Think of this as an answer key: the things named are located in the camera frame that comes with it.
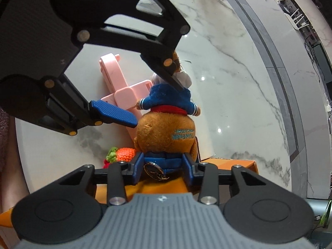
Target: blue gripper pad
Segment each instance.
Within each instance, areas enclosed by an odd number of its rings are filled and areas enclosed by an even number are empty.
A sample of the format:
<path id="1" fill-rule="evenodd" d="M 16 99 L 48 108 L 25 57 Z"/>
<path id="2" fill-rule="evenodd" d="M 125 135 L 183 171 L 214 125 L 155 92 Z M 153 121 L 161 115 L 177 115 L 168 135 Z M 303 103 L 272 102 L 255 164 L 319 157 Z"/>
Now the blue gripper pad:
<path id="1" fill-rule="evenodd" d="M 123 110 L 102 100 L 92 100 L 90 106 L 99 113 L 100 118 L 104 123 L 114 122 L 131 128 L 137 126 L 137 118 L 127 110 Z"/>

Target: green crochet leaves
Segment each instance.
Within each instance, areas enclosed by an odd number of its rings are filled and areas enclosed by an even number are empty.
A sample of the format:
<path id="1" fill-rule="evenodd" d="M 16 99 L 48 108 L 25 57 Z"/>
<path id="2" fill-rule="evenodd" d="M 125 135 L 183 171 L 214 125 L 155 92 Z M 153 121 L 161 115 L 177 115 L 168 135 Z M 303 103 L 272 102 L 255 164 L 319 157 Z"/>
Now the green crochet leaves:
<path id="1" fill-rule="evenodd" d="M 106 156 L 107 162 L 114 163 L 117 161 L 117 150 L 118 150 L 117 147 L 110 148 Z"/>

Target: red scarf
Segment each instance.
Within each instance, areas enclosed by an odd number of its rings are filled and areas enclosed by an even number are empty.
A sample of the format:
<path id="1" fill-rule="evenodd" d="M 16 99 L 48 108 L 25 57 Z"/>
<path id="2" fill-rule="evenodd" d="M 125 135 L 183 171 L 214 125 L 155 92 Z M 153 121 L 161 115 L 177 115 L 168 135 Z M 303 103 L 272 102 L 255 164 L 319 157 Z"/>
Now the red scarf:
<path id="1" fill-rule="evenodd" d="M 171 105 L 161 105 L 161 106 L 154 106 L 151 108 L 152 112 L 163 112 L 163 113 L 173 113 L 173 114 L 181 114 L 181 115 L 188 115 L 188 113 L 177 107 Z"/>

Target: orange crochet toy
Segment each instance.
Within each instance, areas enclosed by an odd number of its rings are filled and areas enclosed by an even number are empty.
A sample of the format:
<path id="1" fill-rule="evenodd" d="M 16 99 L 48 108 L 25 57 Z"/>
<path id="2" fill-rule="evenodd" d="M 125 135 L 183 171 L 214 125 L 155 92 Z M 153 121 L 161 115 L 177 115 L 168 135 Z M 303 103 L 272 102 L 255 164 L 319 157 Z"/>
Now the orange crochet toy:
<path id="1" fill-rule="evenodd" d="M 118 161 L 126 161 L 130 162 L 136 154 L 136 150 L 133 148 L 117 148 L 117 147 L 112 147 L 107 156 L 106 159 L 104 160 L 104 166 L 103 168 L 106 169 L 108 168 L 109 164 L 118 162 Z"/>

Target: pink plastic object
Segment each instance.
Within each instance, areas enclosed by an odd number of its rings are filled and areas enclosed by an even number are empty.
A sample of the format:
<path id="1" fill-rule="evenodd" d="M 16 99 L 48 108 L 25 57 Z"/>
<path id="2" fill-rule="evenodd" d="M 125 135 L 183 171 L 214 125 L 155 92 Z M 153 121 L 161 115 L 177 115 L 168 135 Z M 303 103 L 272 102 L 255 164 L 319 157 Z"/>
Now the pink plastic object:
<path id="1" fill-rule="evenodd" d="M 110 53 L 100 58 L 100 70 L 103 74 L 108 90 L 111 93 L 110 95 L 103 97 L 102 100 L 130 111 L 136 116 L 137 120 L 139 120 L 142 117 L 142 114 L 140 110 L 136 109 L 136 103 L 138 100 L 149 95 L 152 82 L 147 79 L 128 86 L 118 61 L 120 61 L 119 54 L 113 55 Z M 136 128 L 127 127 L 127 130 L 133 140 L 136 137 Z"/>

